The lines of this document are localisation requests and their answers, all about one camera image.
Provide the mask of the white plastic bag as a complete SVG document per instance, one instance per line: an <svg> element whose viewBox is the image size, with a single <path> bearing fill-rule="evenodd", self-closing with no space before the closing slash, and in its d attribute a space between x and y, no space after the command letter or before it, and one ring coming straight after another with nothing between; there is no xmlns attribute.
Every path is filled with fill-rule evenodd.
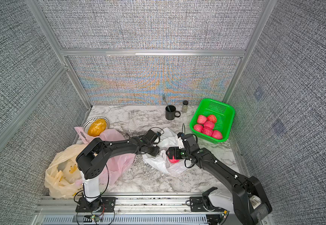
<svg viewBox="0 0 326 225"><path fill-rule="evenodd" d="M172 164L169 162L169 159L166 156L166 150L169 147L178 147L177 134L167 127L163 129L163 132L164 133L161 135L161 140L157 144L157 146L160 148L160 153L156 157L144 154L142 156L143 161L164 174L178 176L187 170L186 166L184 165L184 160L180 160L178 163Z"/></svg>

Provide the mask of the pink red apple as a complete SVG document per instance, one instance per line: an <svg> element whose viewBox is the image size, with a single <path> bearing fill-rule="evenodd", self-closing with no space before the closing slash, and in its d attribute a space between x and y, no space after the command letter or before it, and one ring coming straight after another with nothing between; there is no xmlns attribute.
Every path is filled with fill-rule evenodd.
<svg viewBox="0 0 326 225"><path fill-rule="evenodd" d="M202 133L203 132L203 125L201 125L201 124L196 124L196 125L194 125L194 127L193 127L193 129L195 130L195 131L197 131L197 132L200 132L200 133Z"/></svg>

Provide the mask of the pink plastic bag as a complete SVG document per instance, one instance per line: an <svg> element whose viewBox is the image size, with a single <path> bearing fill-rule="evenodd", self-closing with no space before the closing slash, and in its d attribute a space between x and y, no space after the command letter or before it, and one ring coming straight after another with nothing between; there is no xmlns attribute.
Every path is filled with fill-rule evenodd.
<svg viewBox="0 0 326 225"><path fill-rule="evenodd" d="M82 127L74 128L79 138L84 144L89 144L95 138L100 138L103 141L122 141L124 136L115 129L106 129L99 136L89 136L84 132ZM108 160L107 166L109 170L109 186L112 186L126 172L135 159L135 154L124 154L112 157Z"/></svg>

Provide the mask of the beige plastic bag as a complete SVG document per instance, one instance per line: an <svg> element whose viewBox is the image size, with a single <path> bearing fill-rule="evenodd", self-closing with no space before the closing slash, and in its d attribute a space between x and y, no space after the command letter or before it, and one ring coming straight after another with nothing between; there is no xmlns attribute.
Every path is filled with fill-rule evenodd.
<svg viewBox="0 0 326 225"><path fill-rule="evenodd" d="M72 198L83 189L76 157L86 144L74 144L55 155L45 171L44 185L53 198Z"/></svg>

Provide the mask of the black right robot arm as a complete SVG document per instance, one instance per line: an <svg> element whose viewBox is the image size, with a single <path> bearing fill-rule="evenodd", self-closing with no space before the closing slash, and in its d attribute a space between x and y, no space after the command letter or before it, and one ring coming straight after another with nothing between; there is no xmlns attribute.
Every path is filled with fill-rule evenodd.
<svg viewBox="0 0 326 225"><path fill-rule="evenodd" d="M169 159L190 161L219 180L232 194L233 210L243 225L257 225L272 212L272 206L261 182L246 177L219 161L211 151L200 148L193 134L181 137L180 147L169 147Z"/></svg>

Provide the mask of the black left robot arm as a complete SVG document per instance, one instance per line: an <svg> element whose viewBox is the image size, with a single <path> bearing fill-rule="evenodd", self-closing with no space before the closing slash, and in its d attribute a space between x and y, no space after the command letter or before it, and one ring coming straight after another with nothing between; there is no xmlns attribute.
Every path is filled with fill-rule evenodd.
<svg viewBox="0 0 326 225"><path fill-rule="evenodd" d="M76 157L78 169L83 178L83 196L88 203L99 199L98 176L106 168L110 158L125 154L148 154L153 157L160 153L157 144L162 133L149 130L144 135L133 136L122 141L103 141L95 138Z"/></svg>

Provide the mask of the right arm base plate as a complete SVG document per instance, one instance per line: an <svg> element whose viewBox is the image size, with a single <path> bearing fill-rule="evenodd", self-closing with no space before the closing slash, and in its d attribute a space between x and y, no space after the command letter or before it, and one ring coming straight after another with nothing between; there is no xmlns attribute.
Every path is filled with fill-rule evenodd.
<svg viewBox="0 0 326 225"><path fill-rule="evenodd" d="M225 212L226 209L215 207L207 197L191 196L185 204L190 207L192 212Z"/></svg>

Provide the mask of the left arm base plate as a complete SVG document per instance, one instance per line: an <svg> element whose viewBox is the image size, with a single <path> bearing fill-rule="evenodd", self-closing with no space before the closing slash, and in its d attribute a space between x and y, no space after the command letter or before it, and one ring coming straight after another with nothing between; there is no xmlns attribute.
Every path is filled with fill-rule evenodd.
<svg viewBox="0 0 326 225"><path fill-rule="evenodd" d="M115 197L99 197L92 202L89 202L85 197L78 200L76 212L113 212L116 204Z"/></svg>

